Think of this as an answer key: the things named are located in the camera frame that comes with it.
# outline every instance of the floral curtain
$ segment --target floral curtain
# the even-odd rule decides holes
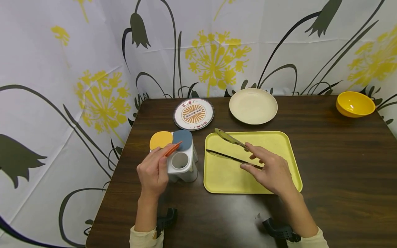
[[[397,133],[396,1],[0,4],[1,247],[84,246],[148,98],[354,90]]]

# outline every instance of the yellow tray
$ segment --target yellow tray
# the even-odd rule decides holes
[[[242,143],[250,142],[255,146],[262,146],[288,161],[289,170],[295,187],[302,190],[302,179],[292,152],[288,136],[280,131],[260,132],[230,132],[228,133]],[[241,146],[231,144],[216,133],[210,133],[205,139],[205,149],[251,161],[259,164],[259,159],[250,160],[250,152]],[[204,156],[204,187],[211,193],[217,194],[272,194],[259,184],[255,178],[240,168],[240,163],[230,159],[220,158],[205,152]]]

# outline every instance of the white plate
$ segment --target white plate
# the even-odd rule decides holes
[[[247,88],[231,97],[229,109],[239,121],[259,125],[274,118],[278,105],[276,99],[266,91]]]
[[[214,107],[201,98],[191,98],[181,102],[174,111],[174,121],[185,130],[199,130],[214,118]]]

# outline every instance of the yellow dandelion print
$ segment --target yellow dandelion print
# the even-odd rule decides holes
[[[85,8],[84,8],[84,2],[85,2],[85,0],[77,0],[77,1],[78,1],[79,4],[80,4],[81,11],[83,11],[83,15],[84,15],[85,21],[88,23],[87,13],[85,12]]]
[[[131,106],[126,102],[131,94],[127,83],[122,84],[121,72],[109,77],[105,71],[91,75],[89,70],[83,72],[74,90],[83,109],[82,118],[88,127],[94,126],[98,134],[112,131],[124,144],[115,131],[120,124],[127,121],[126,113]]]
[[[351,64],[349,81],[354,85],[367,86],[372,79],[384,81],[397,69],[397,25],[390,32],[380,35],[375,42],[362,45],[355,54],[358,55]]]
[[[185,59],[190,61],[188,69],[199,74],[200,82],[208,83],[207,97],[211,86],[225,90],[227,85],[236,83],[236,72],[244,73],[247,67],[249,59],[243,58],[251,48],[242,47],[240,39],[229,37],[230,32],[226,31],[208,35],[200,31],[198,40],[193,40],[192,48],[185,52]]]
[[[221,11],[223,5],[226,3],[226,1],[228,1],[229,4],[232,4],[232,3],[235,2],[236,0],[224,0],[223,3],[221,4],[221,6],[219,7],[218,11],[216,12],[216,15],[215,15],[215,17],[214,17],[214,21],[215,21],[216,17],[218,16],[219,11]]]
[[[70,68],[69,63],[67,62],[65,49],[64,49],[64,46],[67,46],[69,42],[69,38],[70,38],[69,34],[66,32],[66,30],[63,27],[59,27],[59,26],[52,27],[51,31],[55,34],[55,38],[59,40],[62,49],[62,56],[66,62],[66,66]]]

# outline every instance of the black clamp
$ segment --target black clamp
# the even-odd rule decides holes
[[[288,239],[291,242],[299,242],[301,237],[294,233],[290,225],[282,227],[276,227],[273,222],[273,218],[269,218],[262,222],[266,231],[270,236],[277,239]]]
[[[166,217],[157,217],[157,238],[160,237],[161,233],[163,232],[164,228],[167,228],[171,226],[177,219],[178,217],[178,209],[176,208],[169,208],[167,210],[167,216]]]

